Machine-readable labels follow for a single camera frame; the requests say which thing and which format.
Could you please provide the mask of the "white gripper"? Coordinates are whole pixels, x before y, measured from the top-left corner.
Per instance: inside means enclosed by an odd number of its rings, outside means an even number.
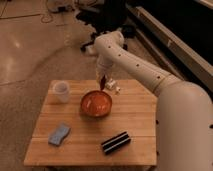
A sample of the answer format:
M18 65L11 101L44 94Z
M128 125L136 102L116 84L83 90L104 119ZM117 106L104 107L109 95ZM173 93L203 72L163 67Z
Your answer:
M111 79L111 63L105 63L98 60L96 65L96 80L99 84L103 83L103 79L108 82Z

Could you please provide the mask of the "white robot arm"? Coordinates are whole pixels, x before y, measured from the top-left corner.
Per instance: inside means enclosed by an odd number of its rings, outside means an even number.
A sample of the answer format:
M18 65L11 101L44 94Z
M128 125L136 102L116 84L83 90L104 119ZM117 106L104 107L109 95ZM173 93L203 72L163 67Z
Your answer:
M119 31L95 39L97 75L117 64L157 97L157 171L213 171L213 101L199 85L123 49Z

